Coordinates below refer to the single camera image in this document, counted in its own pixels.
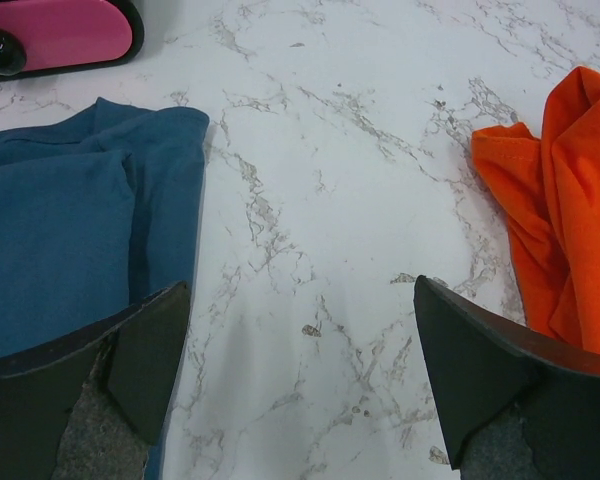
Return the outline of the orange t shirt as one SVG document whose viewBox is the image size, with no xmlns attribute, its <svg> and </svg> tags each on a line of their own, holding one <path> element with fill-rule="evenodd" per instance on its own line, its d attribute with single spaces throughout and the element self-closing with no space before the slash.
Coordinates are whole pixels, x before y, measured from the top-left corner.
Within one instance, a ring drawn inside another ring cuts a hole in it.
<svg viewBox="0 0 600 480">
<path fill-rule="evenodd" d="M 600 73 L 577 67 L 554 88 L 540 136 L 483 128 L 471 155 L 506 214 L 528 325 L 600 354 Z"/>
</svg>

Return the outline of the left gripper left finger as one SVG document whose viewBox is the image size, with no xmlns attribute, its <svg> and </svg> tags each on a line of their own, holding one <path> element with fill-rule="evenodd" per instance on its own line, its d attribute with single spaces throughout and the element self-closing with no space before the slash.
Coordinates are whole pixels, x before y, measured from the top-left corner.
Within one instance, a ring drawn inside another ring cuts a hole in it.
<svg viewBox="0 0 600 480">
<path fill-rule="evenodd" d="M 0 479 L 156 479 L 186 339 L 184 282 L 0 358 Z"/>
</svg>

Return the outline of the black pink drawer organizer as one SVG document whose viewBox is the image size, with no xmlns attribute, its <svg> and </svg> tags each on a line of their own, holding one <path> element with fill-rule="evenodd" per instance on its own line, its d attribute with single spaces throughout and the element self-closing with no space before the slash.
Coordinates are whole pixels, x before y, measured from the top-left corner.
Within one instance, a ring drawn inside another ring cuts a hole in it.
<svg viewBox="0 0 600 480">
<path fill-rule="evenodd" d="M 0 81 L 124 64 L 144 37 L 132 1 L 0 1 Z"/>
</svg>

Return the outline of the folded blue t shirt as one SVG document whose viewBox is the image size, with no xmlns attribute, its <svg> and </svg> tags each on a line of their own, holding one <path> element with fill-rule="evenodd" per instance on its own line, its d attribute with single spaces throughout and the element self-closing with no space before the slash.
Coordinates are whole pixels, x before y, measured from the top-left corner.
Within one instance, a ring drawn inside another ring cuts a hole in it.
<svg viewBox="0 0 600 480">
<path fill-rule="evenodd" d="M 190 289 L 208 126 L 100 99 L 0 132 L 0 358 Z"/>
</svg>

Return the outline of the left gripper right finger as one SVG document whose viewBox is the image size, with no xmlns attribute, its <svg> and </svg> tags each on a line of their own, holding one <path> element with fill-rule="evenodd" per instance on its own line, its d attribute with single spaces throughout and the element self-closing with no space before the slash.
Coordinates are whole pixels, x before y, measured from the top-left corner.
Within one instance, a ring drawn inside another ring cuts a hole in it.
<svg viewBox="0 0 600 480">
<path fill-rule="evenodd" d="M 464 479 L 600 479 L 600 355 L 426 276 L 417 330 L 450 466 Z"/>
</svg>

